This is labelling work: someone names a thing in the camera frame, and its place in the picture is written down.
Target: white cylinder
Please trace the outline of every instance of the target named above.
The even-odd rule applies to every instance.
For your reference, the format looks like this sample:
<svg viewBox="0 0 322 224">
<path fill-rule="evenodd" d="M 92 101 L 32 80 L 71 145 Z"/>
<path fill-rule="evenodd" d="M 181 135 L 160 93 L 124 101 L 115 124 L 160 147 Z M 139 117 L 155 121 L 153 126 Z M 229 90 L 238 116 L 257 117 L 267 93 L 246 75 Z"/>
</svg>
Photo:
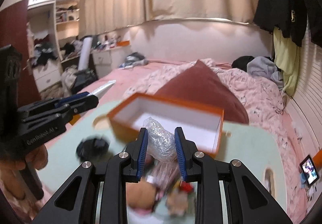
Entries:
<svg viewBox="0 0 322 224">
<path fill-rule="evenodd" d="M 92 42 L 93 42 L 92 37 L 85 38 L 83 41 L 81 56 L 79 58 L 79 63 L 78 63 L 78 70 L 79 71 L 85 70 L 88 68 L 88 62 L 90 61 Z"/>
</svg>

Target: red pillow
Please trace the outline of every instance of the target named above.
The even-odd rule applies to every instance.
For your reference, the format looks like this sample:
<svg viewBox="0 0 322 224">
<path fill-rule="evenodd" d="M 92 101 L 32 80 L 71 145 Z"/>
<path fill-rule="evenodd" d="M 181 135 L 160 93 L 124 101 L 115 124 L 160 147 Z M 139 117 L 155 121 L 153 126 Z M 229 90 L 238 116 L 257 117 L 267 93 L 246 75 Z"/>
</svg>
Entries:
<svg viewBox="0 0 322 224">
<path fill-rule="evenodd" d="M 224 120 L 249 123 L 244 106 L 220 82 L 218 76 L 200 60 L 193 67 L 170 80 L 155 95 L 223 108 Z"/>
</svg>

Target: metal pivot bolt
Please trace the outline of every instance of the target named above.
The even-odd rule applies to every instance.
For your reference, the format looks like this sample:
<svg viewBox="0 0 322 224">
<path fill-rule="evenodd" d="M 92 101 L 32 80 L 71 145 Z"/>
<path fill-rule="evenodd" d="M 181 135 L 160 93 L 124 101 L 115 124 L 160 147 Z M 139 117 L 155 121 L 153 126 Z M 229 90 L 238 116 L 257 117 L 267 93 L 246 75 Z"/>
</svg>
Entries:
<svg viewBox="0 0 322 224">
<path fill-rule="evenodd" d="M 82 163 L 82 167 L 85 169 L 89 168 L 91 165 L 92 165 L 92 163 L 89 161 L 85 161 Z"/>
<path fill-rule="evenodd" d="M 197 151 L 194 153 L 194 155 L 197 157 L 197 158 L 203 158 L 204 157 L 204 153 L 202 151 Z"/>
<path fill-rule="evenodd" d="M 235 166 L 235 167 L 240 167 L 240 166 L 241 166 L 241 162 L 240 162 L 239 160 L 233 160 L 231 163 L 232 163 L 232 164 L 233 164 L 233 166 Z"/>
<path fill-rule="evenodd" d="M 125 159 L 125 158 L 127 158 L 127 157 L 128 157 L 128 153 L 127 153 L 127 152 L 121 152 L 121 153 L 119 154 L 119 157 L 120 157 L 121 159 Z"/>
</svg>

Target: open cardboard box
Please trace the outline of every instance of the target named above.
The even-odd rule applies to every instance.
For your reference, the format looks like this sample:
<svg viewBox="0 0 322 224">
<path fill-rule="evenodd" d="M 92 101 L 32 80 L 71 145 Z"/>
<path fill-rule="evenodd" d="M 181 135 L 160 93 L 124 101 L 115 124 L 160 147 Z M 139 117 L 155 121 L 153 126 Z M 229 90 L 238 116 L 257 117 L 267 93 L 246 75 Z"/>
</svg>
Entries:
<svg viewBox="0 0 322 224">
<path fill-rule="evenodd" d="M 187 140 L 199 151 L 214 157 L 219 149 L 223 109 L 196 102 L 135 93 L 107 114 L 115 136 L 129 143 L 135 140 L 143 122 L 152 117 L 174 134 L 182 127 Z"/>
</svg>

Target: red door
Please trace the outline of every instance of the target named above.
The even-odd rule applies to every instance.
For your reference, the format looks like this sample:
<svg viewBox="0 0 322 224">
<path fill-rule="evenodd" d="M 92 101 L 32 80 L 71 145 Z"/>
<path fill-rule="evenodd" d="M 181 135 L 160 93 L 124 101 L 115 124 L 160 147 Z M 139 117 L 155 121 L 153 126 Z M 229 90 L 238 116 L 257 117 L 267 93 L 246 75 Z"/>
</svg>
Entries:
<svg viewBox="0 0 322 224">
<path fill-rule="evenodd" d="M 28 0 L 22 0 L 0 11 L 0 47 L 12 44 L 22 54 L 21 74 L 18 82 L 18 107 L 40 100 L 33 75 L 26 66 L 28 55 L 27 42 Z"/>
</svg>

